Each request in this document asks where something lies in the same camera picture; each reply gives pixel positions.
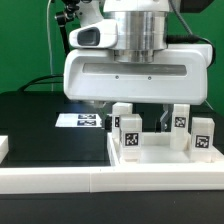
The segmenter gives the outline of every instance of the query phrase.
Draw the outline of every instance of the green backdrop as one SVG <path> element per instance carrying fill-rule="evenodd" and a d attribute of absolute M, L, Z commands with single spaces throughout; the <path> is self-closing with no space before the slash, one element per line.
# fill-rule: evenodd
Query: green backdrop
<path fill-rule="evenodd" d="M 0 92 L 17 90 L 33 78 L 49 75 L 49 53 L 46 29 L 48 0 L 1 1 L 0 20 Z M 63 73 L 64 52 L 54 15 L 63 10 L 60 0 L 51 4 L 51 37 L 54 73 Z M 208 102 L 224 115 L 224 4 L 215 2 L 200 14 L 184 14 L 192 30 L 214 42 L 217 48 L 215 64 L 208 69 Z M 174 15 L 169 16 L 169 33 L 185 31 Z M 68 29 L 78 26 L 75 20 Z M 32 90 L 51 87 L 32 87 Z"/>

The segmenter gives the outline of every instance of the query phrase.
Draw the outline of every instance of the white block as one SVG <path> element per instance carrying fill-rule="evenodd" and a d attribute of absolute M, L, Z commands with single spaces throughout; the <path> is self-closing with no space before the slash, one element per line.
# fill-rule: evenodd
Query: white block
<path fill-rule="evenodd" d="M 113 115 L 132 114 L 132 103 L 115 103 L 112 108 Z"/>
<path fill-rule="evenodd" d="M 8 137 L 0 136 L 0 163 L 3 161 L 8 152 Z"/>
<path fill-rule="evenodd" d="M 214 135 L 215 123 L 211 118 L 198 118 L 192 119 L 192 133 L 201 135 Z"/>
<path fill-rule="evenodd" d="M 126 132 L 141 132 L 142 119 L 139 114 L 121 115 L 120 129 Z"/>
<path fill-rule="evenodd" d="M 170 148 L 174 150 L 186 150 L 188 143 L 188 123 L 190 105 L 175 104 L 172 115 L 170 135 Z"/>
<path fill-rule="evenodd" d="M 120 115 L 132 114 L 133 104 L 115 103 L 112 108 L 112 137 L 120 139 Z"/>
<path fill-rule="evenodd" d="M 142 119 L 138 114 L 121 115 L 120 119 L 120 158 L 124 160 L 139 160 Z"/>
<path fill-rule="evenodd" d="M 215 123 L 210 118 L 193 118 L 191 133 L 191 161 L 211 162 L 214 157 L 213 135 Z"/>

